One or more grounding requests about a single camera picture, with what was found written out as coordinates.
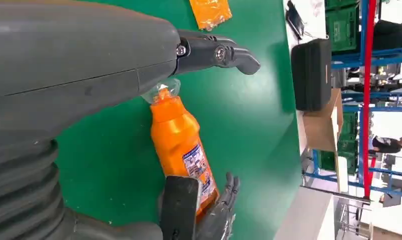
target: product label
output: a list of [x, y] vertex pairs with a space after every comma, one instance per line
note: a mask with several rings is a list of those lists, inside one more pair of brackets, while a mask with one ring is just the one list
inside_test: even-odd
[[202, 184], [200, 187], [201, 203], [203, 203], [214, 192], [215, 186], [201, 145], [196, 145], [190, 152], [183, 155], [183, 162], [189, 176], [196, 178]]

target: green table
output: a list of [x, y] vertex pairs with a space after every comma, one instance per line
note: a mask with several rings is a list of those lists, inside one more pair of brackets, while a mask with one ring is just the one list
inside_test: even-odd
[[[104, 0], [196, 30], [189, 0]], [[282, 0], [231, 0], [233, 18], [213, 30], [249, 48], [261, 62], [188, 73], [180, 96], [198, 120], [215, 179], [240, 176], [234, 240], [272, 239], [301, 181], [294, 92]], [[158, 222], [164, 184], [141, 97], [87, 117], [59, 138], [66, 204], [113, 225]]]

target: black case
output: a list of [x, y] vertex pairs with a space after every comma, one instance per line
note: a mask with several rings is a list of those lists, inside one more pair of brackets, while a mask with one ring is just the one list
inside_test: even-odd
[[330, 40], [315, 39], [292, 49], [292, 79], [296, 109], [319, 111], [330, 100]]

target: green crate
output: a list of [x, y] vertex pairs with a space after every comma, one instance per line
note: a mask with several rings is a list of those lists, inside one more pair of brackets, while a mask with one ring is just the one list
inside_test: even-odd
[[338, 153], [348, 152], [356, 153], [358, 152], [358, 143], [356, 140], [339, 139], [338, 140]]
[[355, 140], [357, 137], [358, 127], [358, 113], [346, 112], [344, 113], [344, 124], [342, 125], [341, 134], [339, 139], [341, 140]]
[[[357, 169], [358, 159], [356, 155], [347, 152], [338, 152], [340, 157], [347, 159], [348, 174], [354, 175]], [[331, 172], [336, 171], [335, 154], [331, 151], [317, 151], [319, 168]]]
[[326, 32], [332, 52], [356, 49], [358, 18], [357, 5], [326, 12]]
[[358, 3], [358, 0], [324, 0], [326, 10], [341, 8]]

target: cardboard box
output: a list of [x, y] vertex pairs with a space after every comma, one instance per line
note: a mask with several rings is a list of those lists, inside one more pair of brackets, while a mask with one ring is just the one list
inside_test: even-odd
[[320, 111], [305, 112], [303, 116], [307, 147], [337, 156], [337, 142], [343, 125], [341, 90], [333, 88], [329, 103]]

